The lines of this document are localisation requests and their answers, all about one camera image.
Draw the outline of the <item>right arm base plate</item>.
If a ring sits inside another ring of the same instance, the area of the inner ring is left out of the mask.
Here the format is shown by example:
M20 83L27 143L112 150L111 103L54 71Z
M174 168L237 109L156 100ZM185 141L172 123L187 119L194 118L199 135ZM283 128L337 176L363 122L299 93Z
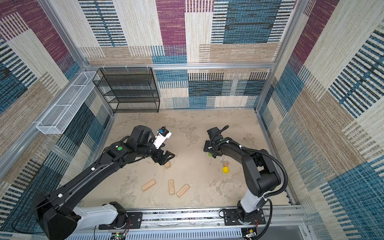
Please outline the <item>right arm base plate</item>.
M226 226L239 225L264 225L266 223L265 215L262 210L245 213L240 208L236 209L221 209L219 217L224 219Z

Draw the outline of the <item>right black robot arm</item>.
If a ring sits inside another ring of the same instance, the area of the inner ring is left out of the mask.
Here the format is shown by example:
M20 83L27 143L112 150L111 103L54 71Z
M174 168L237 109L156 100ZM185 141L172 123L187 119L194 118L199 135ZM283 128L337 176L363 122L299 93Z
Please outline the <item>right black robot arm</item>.
M261 215L262 207L271 196L282 193L288 185L288 174L284 166L266 150L255 150L242 146L232 138L224 138L222 132L228 129L217 127L207 130L209 140L205 142L204 152L217 156L227 156L243 167L248 190L237 205L237 221L251 223Z

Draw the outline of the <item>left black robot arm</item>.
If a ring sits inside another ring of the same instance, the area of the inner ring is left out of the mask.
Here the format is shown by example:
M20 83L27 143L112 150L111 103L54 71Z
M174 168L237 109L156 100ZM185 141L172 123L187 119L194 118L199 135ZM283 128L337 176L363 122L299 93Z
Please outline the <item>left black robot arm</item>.
M149 127L136 126L129 136L111 144L88 168L68 183L49 194L33 198L37 223L50 240L65 240L73 232L95 226L127 229L129 219L125 208L117 202L100 207L79 208L78 203L103 180L124 166L152 158L163 166L175 157L163 151L171 132L162 127L155 135Z

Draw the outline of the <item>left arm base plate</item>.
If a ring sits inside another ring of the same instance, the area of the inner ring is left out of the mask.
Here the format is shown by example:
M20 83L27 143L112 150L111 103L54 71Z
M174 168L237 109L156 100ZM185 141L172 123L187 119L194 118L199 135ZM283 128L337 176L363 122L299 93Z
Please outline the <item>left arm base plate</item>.
M142 223L143 212L128 212L119 214L109 225L99 225L99 230L128 230L139 229Z

